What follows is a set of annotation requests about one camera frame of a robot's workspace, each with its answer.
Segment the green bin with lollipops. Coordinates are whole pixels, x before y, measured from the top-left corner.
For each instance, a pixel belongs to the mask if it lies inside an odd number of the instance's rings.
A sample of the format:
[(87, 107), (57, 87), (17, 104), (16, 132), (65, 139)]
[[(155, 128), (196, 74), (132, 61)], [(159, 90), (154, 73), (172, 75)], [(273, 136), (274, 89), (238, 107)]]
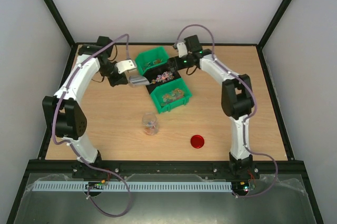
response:
[(139, 53), (135, 62), (140, 75), (144, 75), (147, 70), (165, 64), (168, 59), (169, 55), (164, 47), (161, 46)]

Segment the green bin with gummy candies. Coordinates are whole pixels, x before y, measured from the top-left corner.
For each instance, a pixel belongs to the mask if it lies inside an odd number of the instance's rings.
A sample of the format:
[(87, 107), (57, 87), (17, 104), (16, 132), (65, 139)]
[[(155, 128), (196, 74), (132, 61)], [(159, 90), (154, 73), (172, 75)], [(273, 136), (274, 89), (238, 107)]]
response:
[(192, 93), (182, 78), (167, 82), (156, 87), (150, 97), (159, 114), (170, 112), (172, 109), (186, 105)]

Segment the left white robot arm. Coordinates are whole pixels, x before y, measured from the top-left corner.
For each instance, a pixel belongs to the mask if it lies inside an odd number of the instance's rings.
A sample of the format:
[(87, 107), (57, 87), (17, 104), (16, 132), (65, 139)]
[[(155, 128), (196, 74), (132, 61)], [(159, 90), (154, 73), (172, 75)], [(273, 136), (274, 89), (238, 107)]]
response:
[(94, 45), (84, 44), (78, 50), (74, 67), (64, 84), (53, 96), (42, 101), (45, 121), (55, 145), (67, 144), (78, 161), (93, 164), (99, 151), (86, 133), (87, 118), (81, 109), (82, 98), (96, 73), (107, 78), (112, 87), (128, 84), (126, 71), (134, 69), (129, 56), (120, 62), (110, 59), (115, 41), (100, 36)]

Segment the silver metal scoop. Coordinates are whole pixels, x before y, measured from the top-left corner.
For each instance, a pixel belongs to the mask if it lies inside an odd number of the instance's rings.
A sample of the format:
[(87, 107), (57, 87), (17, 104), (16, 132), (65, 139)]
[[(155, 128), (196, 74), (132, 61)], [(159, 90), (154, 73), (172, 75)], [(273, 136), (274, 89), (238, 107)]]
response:
[(132, 86), (147, 86), (150, 84), (149, 80), (144, 76), (130, 76), (128, 79), (130, 85)]

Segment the red jar lid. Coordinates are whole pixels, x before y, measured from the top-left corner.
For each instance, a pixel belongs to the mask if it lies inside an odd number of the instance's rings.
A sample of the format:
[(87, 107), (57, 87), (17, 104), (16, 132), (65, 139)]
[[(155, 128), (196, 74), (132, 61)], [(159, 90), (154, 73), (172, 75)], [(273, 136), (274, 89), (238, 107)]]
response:
[(190, 139), (191, 146), (195, 149), (200, 149), (204, 146), (204, 138), (201, 135), (193, 135)]

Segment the black bin with swirl lollipops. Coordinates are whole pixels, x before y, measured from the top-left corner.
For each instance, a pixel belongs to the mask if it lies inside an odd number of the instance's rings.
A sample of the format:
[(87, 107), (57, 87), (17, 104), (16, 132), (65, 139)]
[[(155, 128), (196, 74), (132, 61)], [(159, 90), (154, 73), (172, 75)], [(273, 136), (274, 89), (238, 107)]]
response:
[(146, 86), (149, 94), (151, 94), (156, 87), (181, 78), (181, 75), (178, 73), (178, 71), (174, 67), (171, 67), (168, 63), (161, 64), (146, 70), (143, 76), (150, 83)]

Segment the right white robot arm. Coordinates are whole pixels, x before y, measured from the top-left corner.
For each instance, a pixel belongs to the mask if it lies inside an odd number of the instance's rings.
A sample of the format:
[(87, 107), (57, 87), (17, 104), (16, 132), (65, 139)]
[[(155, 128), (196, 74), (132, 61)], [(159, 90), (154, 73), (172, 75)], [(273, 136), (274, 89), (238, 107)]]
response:
[(183, 70), (195, 66), (221, 85), (221, 107), (232, 122), (229, 172), (234, 177), (242, 177), (253, 164), (249, 120), (255, 98), (250, 77), (247, 74), (239, 75), (222, 63), (214, 53), (214, 45), (211, 49), (203, 49), (196, 35), (175, 42), (173, 48), (179, 55), (169, 59), (171, 68)]

